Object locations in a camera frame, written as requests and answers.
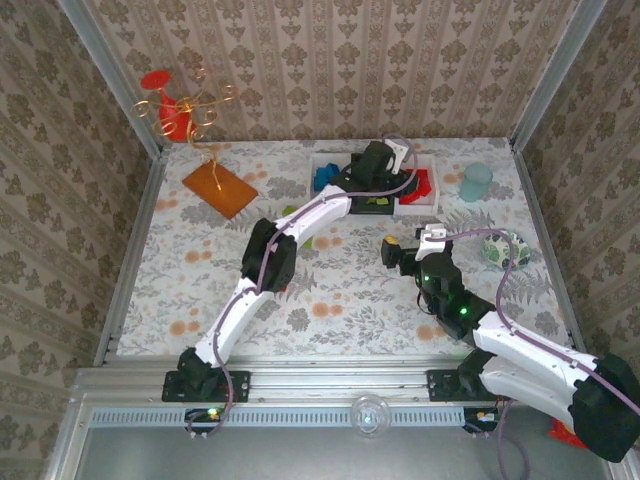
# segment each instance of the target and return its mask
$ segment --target red block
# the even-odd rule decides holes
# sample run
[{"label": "red block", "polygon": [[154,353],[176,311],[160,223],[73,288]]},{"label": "red block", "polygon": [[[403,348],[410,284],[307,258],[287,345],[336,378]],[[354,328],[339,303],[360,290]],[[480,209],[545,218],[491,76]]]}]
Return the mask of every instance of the red block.
[{"label": "red block", "polygon": [[419,168],[416,171],[416,177],[418,177],[418,188],[416,188],[409,195],[400,197],[400,205],[410,205],[421,197],[426,197],[431,193],[431,183],[429,182],[429,172],[426,169]]},{"label": "red block", "polygon": [[567,427],[555,418],[553,419],[553,426],[549,430],[549,436],[574,447],[587,448],[576,435],[567,430]]}]

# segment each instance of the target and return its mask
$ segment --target metal bar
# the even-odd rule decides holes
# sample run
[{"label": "metal bar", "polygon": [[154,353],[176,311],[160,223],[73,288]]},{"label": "metal bar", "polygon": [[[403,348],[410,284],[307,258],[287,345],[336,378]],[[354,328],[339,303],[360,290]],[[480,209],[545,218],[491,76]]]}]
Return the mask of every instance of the metal bar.
[{"label": "metal bar", "polygon": [[158,198],[160,187],[162,186],[166,165],[165,159],[168,158],[168,154],[169,150],[166,150],[160,159],[151,164],[151,170],[147,177],[144,193],[140,199],[140,206],[138,207],[138,213],[133,223],[127,251],[122,261],[122,267],[120,267],[116,288],[111,297],[111,304],[107,312],[104,329],[102,330],[100,343],[98,344],[96,356],[93,361],[93,365],[96,367],[102,365],[104,362],[111,335],[119,333],[119,329],[122,328],[122,324],[124,323],[138,273],[138,266],[140,265],[142,252],[144,251],[147,232],[151,224],[153,208]]},{"label": "metal bar", "polygon": [[[328,368],[346,368],[362,371],[366,368],[390,368],[396,371],[399,367],[413,368],[456,368],[465,356],[452,355],[336,355],[321,357],[319,355],[295,356],[254,356],[236,355],[229,358],[228,365],[235,370],[251,370],[266,368],[269,371],[293,368],[309,368],[312,371]],[[177,355],[114,355],[107,368],[156,368],[175,369],[178,364]]]},{"label": "metal bar", "polygon": [[607,0],[585,0],[576,8],[511,134],[511,141],[517,151],[523,150],[533,135],[606,3]]},{"label": "metal bar", "polygon": [[[96,407],[88,428],[186,427],[186,407]],[[226,427],[351,427],[350,408],[236,406]],[[465,424],[464,408],[452,406],[391,407],[395,427],[459,427]],[[193,426],[211,423],[193,422]]]},{"label": "metal bar", "polygon": [[[455,368],[459,359],[432,358],[411,364],[384,366],[229,365],[252,372],[248,405],[260,406],[348,406],[363,393],[373,393],[395,406],[428,406],[426,370]],[[162,385],[167,366],[146,364],[138,367],[81,369],[77,392],[85,405],[140,406],[163,405]],[[448,405],[486,406],[487,402],[457,402]]]},{"label": "metal bar", "polygon": [[533,225],[535,226],[536,233],[540,239],[540,247],[542,248],[542,253],[547,261],[549,277],[551,278],[553,289],[555,290],[556,297],[558,298],[558,305],[560,305],[560,308],[562,309],[565,324],[569,327],[576,349],[580,352],[586,352],[587,348],[584,344],[584,339],[582,338],[582,333],[580,332],[580,327],[578,326],[578,321],[576,320],[573,307],[571,306],[567,287],[564,283],[564,279],[562,278],[562,273],[560,272],[560,265],[558,264],[558,259],[556,258],[556,254],[551,244],[551,237],[549,236],[547,226],[544,223],[544,217],[542,216],[542,210],[540,210],[538,197],[533,189],[531,177],[529,176],[529,172],[527,171],[527,167],[524,163],[524,156],[521,151],[516,151],[513,158],[516,162],[516,168],[518,169],[518,175],[520,175],[520,182],[522,183],[524,196],[529,204]]},{"label": "metal bar", "polygon": [[43,480],[73,479],[76,477],[82,451],[87,438],[87,428],[92,408],[71,404],[67,408],[51,462]]},{"label": "metal bar", "polygon": [[640,460],[633,450],[620,463],[607,462],[613,480],[637,480],[640,478]]},{"label": "metal bar", "polygon": [[151,124],[131,113],[131,107],[139,100],[135,90],[127,81],[122,66],[116,62],[105,42],[98,25],[87,9],[85,2],[77,0],[59,0],[73,28],[78,32],[80,41],[91,55],[93,62],[104,77],[109,90],[113,93],[120,108],[124,111],[142,145],[152,159],[160,156],[160,146],[153,134]]}]

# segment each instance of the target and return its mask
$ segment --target aluminum frame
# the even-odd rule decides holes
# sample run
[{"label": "aluminum frame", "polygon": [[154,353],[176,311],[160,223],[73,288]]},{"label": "aluminum frame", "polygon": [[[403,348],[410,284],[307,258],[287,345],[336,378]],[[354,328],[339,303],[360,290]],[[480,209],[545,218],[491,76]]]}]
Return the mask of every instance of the aluminum frame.
[{"label": "aluminum frame", "polygon": [[578,4],[511,134],[516,150],[523,150],[533,135],[606,3],[607,0],[583,0]]},{"label": "aluminum frame", "polygon": [[93,62],[107,82],[109,90],[113,93],[120,108],[124,111],[142,145],[153,160],[160,155],[160,144],[151,128],[151,122],[147,118],[140,118],[131,113],[131,107],[139,100],[136,98],[136,90],[128,82],[126,76],[120,70],[118,63],[107,46],[100,28],[91,16],[84,1],[59,0],[58,2],[69,18],[73,28],[87,48]]},{"label": "aluminum frame", "polygon": [[[125,256],[122,271],[128,277],[118,279],[96,356],[99,368],[81,369],[72,391],[69,408],[60,428],[46,480],[75,478],[87,439],[88,425],[94,408],[106,406],[163,408],[182,404],[162,403],[160,400],[164,375],[175,369],[177,356],[118,356],[117,343],[125,320],[128,301],[135,282],[153,207],[157,199],[169,151],[152,168],[140,211],[136,217],[133,236]],[[536,232],[549,265],[549,274],[558,295],[565,320],[578,350],[584,342],[577,328],[568,301],[566,288],[553,254],[549,235],[533,191],[531,180],[519,152],[514,153],[525,196],[532,211]],[[288,359],[273,357],[231,357],[229,367],[252,372],[252,392],[249,404],[265,409],[279,407],[345,407],[361,393],[373,393],[385,398],[392,407],[428,407],[425,371],[456,368],[461,361],[453,356],[341,356],[318,362],[318,357]],[[465,405],[450,403],[448,405]],[[486,403],[467,403],[466,406],[486,406]],[[207,407],[209,404],[193,404]],[[636,456],[631,452],[621,464],[609,464],[614,480],[637,478],[640,471]]]}]

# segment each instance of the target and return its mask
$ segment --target red object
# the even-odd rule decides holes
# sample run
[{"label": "red object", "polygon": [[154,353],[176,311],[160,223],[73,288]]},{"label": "red object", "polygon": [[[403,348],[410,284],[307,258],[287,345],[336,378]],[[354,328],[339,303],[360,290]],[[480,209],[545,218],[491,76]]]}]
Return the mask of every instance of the red object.
[{"label": "red object", "polygon": [[[175,143],[185,142],[187,140],[187,126],[191,114],[188,112],[178,113],[180,109],[175,106],[176,101],[169,97],[163,88],[171,80],[171,74],[166,70],[154,70],[147,73],[142,80],[140,86],[145,90],[158,90],[164,104],[158,109],[158,116],[162,122],[165,132],[171,132],[166,137]],[[195,125],[191,127],[191,131],[195,130]]]},{"label": "red object", "polygon": [[171,74],[167,70],[154,70],[142,77],[140,86],[145,90],[160,90],[164,88],[170,80]]},{"label": "red object", "polygon": [[416,177],[418,177],[418,188],[416,188],[409,195],[401,197],[399,200],[400,205],[410,205],[421,197],[426,197],[431,193],[431,183],[429,182],[429,172],[426,169],[419,168],[416,171]]},{"label": "red object", "polygon": [[564,423],[555,418],[553,419],[551,430],[549,430],[549,436],[574,447],[587,448],[575,434],[567,430]]}]

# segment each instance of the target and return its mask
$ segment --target blue block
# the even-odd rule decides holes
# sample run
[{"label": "blue block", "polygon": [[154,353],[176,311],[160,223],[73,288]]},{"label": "blue block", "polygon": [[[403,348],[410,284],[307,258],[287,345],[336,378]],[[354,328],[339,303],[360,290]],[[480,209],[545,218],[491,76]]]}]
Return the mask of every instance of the blue block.
[{"label": "blue block", "polygon": [[315,177],[313,177],[313,191],[321,191],[324,187],[326,187],[327,183],[329,183],[329,180],[325,178],[324,175],[316,175]]},{"label": "blue block", "polygon": [[330,163],[327,165],[327,171],[329,172],[329,178],[333,177],[340,173],[340,167],[338,167],[335,163]]}]

